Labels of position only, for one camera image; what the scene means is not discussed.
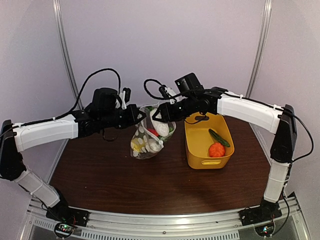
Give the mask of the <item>orange toy carrot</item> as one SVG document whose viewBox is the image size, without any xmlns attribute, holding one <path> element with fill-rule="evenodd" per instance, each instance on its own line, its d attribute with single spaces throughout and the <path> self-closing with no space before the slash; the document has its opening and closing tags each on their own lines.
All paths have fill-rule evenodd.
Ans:
<svg viewBox="0 0 320 240">
<path fill-rule="evenodd" d="M 153 129 L 153 128 L 148 128 L 147 129 L 150 133 L 152 133 L 153 135 L 155 135 L 159 140 L 162 140 L 162 141 L 166 141 L 166 140 L 168 140 L 171 136 L 172 136 L 172 132 L 173 132 L 173 130 L 174 130 L 174 128 L 173 127 L 169 127 L 169 134 L 168 134 L 168 136 L 161 136 L 161 135 L 159 135 L 158 133 L 157 133 L 157 131 L 155 130 L 155 129 Z"/>
</svg>

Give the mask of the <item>dotted clear zip bag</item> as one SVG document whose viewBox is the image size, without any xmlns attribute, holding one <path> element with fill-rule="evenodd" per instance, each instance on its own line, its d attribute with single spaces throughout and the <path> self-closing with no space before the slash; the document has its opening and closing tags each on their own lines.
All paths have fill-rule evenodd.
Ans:
<svg viewBox="0 0 320 240">
<path fill-rule="evenodd" d="M 153 104 L 153 105 L 144 105 L 140 108 L 140 111 L 146 113 L 146 107 L 147 106 L 152 106 L 154 108 L 158 108 L 160 106 L 159 103 L 157 104 Z M 165 146 L 165 143 L 168 142 L 172 135 L 174 134 L 174 132 L 176 131 L 176 123 L 175 122 L 169 122 L 169 123 L 166 123 L 168 124 L 169 127 L 172 127 L 173 128 L 173 132 L 172 132 L 172 135 L 171 137 L 168 139 L 168 140 L 160 140 L 158 139 L 154 134 L 152 134 L 151 132 L 149 132 L 147 130 L 147 115 L 146 115 L 146 118 L 139 122 L 138 124 L 135 125 L 136 127 L 136 131 L 132 137 L 132 139 L 138 139 L 140 145 L 141 145 L 141 149 L 140 149 L 140 152 L 137 152 L 137 151 L 134 151 L 132 150 L 131 146 L 130 146 L 130 156 L 135 158 L 135 159 L 138 159 L 138 160 L 146 160 L 146 159 L 150 159 L 154 156 L 156 156 L 159 152 L 157 153 L 152 153 L 150 152 L 150 149 L 149 149 L 149 146 L 148 146 L 148 140 L 149 139 L 154 139 L 158 142 L 162 141 L 162 144 L 163 144 L 163 148 Z"/>
</svg>

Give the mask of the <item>yellow toy squash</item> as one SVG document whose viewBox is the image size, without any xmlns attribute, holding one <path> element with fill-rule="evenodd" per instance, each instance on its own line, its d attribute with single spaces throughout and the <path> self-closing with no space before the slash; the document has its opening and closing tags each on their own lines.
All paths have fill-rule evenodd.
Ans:
<svg viewBox="0 0 320 240">
<path fill-rule="evenodd" d="M 131 140 L 130 146 L 133 151 L 136 151 L 138 153 L 141 151 L 141 144 L 139 143 L 137 138 L 134 138 Z"/>
</svg>

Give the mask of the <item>white toy radish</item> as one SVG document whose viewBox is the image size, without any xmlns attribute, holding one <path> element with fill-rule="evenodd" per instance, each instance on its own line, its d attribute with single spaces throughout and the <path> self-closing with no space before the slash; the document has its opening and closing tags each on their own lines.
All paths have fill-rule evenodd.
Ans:
<svg viewBox="0 0 320 240">
<path fill-rule="evenodd" d="M 154 140 L 154 139 L 149 139 L 148 140 L 148 147 L 150 149 L 151 153 L 158 153 L 162 150 L 163 142 L 160 140 L 160 142 Z"/>
</svg>

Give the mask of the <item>yellow plastic basket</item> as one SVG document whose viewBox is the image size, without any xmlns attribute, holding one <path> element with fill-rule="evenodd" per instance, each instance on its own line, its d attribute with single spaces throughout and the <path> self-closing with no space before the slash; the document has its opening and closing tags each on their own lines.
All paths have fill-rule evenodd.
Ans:
<svg viewBox="0 0 320 240">
<path fill-rule="evenodd" d="M 209 129 L 214 130 L 229 142 L 230 147 L 225 147 L 224 156 L 209 157 L 209 147 L 218 143 L 211 137 Z M 184 122 L 184 131 L 187 162 L 193 169 L 221 169 L 227 164 L 235 151 L 231 133 L 222 115 L 194 113 Z"/>
</svg>

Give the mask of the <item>dark green toy cucumber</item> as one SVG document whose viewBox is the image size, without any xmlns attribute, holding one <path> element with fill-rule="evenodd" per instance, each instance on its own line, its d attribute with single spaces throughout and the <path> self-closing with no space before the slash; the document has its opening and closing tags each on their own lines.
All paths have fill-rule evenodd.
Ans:
<svg viewBox="0 0 320 240">
<path fill-rule="evenodd" d="M 211 135 L 211 137 L 213 137 L 218 143 L 220 143 L 221 145 L 223 145 L 224 147 L 229 148 L 231 145 L 229 144 L 229 142 L 227 140 L 225 140 L 224 138 L 222 138 L 218 133 L 216 133 L 213 129 L 209 128 L 208 129 L 209 134 Z"/>
</svg>

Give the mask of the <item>orange toy pumpkin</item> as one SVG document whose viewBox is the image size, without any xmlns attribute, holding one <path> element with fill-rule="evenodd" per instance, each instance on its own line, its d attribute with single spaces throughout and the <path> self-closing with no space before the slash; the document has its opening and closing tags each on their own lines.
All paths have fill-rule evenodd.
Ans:
<svg viewBox="0 0 320 240">
<path fill-rule="evenodd" d="M 219 142 L 212 144 L 208 149 L 208 155 L 211 158 L 223 157 L 225 153 L 226 153 L 225 147 Z"/>
</svg>

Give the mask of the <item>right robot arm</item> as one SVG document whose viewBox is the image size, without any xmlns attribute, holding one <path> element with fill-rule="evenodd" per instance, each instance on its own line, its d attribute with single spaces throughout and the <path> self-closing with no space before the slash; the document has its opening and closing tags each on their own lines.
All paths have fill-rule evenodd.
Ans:
<svg viewBox="0 0 320 240">
<path fill-rule="evenodd" d="M 268 220 L 276 212 L 274 204 L 281 197 L 294 161 L 297 129 L 293 107 L 269 105 L 221 87 L 205 89 L 194 73 L 177 79 L 175 84 L 179 93 L 161 97 L 164 102 L 152 114 L 152 120 L 178 122 L 195 113 L 210 113 L 236 118 L 274 134 L 270 149 L 271 167 L 262 200 L 264 204 L 256 210 L 259 220 Z"/>
</svg>

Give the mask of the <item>left circuit board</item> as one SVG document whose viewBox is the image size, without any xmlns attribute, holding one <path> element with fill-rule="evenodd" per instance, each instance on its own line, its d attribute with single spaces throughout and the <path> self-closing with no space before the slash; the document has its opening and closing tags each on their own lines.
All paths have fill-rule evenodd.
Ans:
<svg viewBox="0 0 320 240">
<path fill-rule="evenodd" d="M 53 232 L 58 238 L 65 239 L 74 233 L 75 228 L 63 222 L 58 222 L 53 229 Z"/>
</svg>

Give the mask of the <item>circuit board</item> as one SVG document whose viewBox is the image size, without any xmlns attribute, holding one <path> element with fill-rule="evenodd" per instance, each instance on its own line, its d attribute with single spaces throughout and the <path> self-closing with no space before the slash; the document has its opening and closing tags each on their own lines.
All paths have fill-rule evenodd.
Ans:
<svg viewBox="0 0 320 240">
<path fill-rule="evenodd" d="M 58 222 L 53 229 L 53 232 L 58 238 L 65 239 L 74 233 L 75 228 L 63 222 Z"/>
<path fill-rule="evenodd" d="M 267 238 L 274 233 L 275 225 L 274 224 L 262 224 L 254 227 L 256 234 L 262 238 Z"/>
</svg>

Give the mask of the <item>right circuit board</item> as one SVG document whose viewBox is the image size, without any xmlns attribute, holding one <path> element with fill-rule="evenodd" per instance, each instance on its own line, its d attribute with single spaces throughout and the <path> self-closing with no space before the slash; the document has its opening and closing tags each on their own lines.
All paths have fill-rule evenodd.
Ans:
<svg viewBox="0 0 320 240">
<path fill-rule="evenodd" d="M 274 224 L 262 224 L 254 227 L 256 234 L 262 238 L 267 238 L 274 233 L 275 225 Z"/>
</svg>

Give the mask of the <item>aluminium frame post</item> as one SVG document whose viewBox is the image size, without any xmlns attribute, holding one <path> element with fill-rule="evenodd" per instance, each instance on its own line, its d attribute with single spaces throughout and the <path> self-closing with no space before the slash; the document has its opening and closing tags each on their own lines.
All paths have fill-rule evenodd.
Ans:
<svg viewBox="0 0 320 240">
<path fill-rule="evenodd" d="M 64 24 L 63 24 L 63 16 L 61 11 L 61 2 L 59 0 L 53 0 L 52 4 L 53 4 L 53 13 L 54 13 L 56 27 L 57 27 L 59 44 L 62 52 L 62 59 L 64 62 L 67 79 L 70 83 L 71 91 L 73 93 L 73 97 L 76 100 L 79 91 L 75 81 L 72 63 L 69 55 L 67 39 L 66 39 L 66 34 L 65 34 Z"/>
<path fill-rule="evenodd" d="M 258 78 L 260 66 L 263 59 L 263 53 L 266 46 L 270 24 L 271 24 L 271 17 L 272 17 L 272 0 L 265 0 L 264 1 L 264 7 L 262 12 L 262 18 L 261 18 L 261 26 L 260 26 L 260 33 L 259 33 L 259 39 L 256 49 L 256 54 L 253 62 L 252 71 L 250 74 L 250 79 L 246 91 L 246 97 L 251 97 L 254 91 L 255 83 Z"/>
</svg>

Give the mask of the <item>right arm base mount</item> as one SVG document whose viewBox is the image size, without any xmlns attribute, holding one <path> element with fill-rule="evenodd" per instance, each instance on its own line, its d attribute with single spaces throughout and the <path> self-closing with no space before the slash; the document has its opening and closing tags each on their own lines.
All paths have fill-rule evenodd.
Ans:
<svg viewBox="0 0 320 240">
<path fill-rule="evenodd" d="M 275 208 L 268 206 L 246 207 L 238 212 L 242 226 L 271 222 L 274 218 L 282 216 L 282 211 L 277 205 Z"/>
</svg>

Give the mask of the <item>right aluminium frame post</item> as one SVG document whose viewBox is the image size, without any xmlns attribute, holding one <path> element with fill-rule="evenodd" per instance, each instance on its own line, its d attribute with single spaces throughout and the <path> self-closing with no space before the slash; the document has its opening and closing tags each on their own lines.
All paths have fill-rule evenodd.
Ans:
<svg viewBox="0 0 320 240">
<path fill-rule="evenodd" d="M 272 0 L 265 0 L 264 1 L 264 7 L 262 12 L 262 18 L 261 18 L 261 26 L 260 26 L 260 33 L 259 33 L 259 39 L 256 49 L 256 54 L 253 62 L 252 71 L 250 74 L 250 79 L 246 91 L 246 97 L 251 97 L 254 91 L 255 83 L 258 78 L 260 66 L 263 59 L 263 53 L 266 46 L 270 24 L 271 24 L 271 17 L 272 17 Z"/>
</svg>

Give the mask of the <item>front aluminium rail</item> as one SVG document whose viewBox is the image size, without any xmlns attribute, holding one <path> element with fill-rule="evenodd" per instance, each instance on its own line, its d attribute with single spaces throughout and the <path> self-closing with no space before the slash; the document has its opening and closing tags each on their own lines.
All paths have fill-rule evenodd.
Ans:
<svg viewBox="0 0 320 240">
<path fill-rule="evenodd" d="M 91 211 L 86 226 L 77 226 L 66 240 L 311 240 L 298 204 L 291 204 L 283 228 L 272 237 L 258 235 L 258 224 L 244 226 L 240 209 L 178 215 L 121 214 Z M 64 240 L 55 235 L 57 221 L 31 205 L 18 240 Z"/>
</svg>

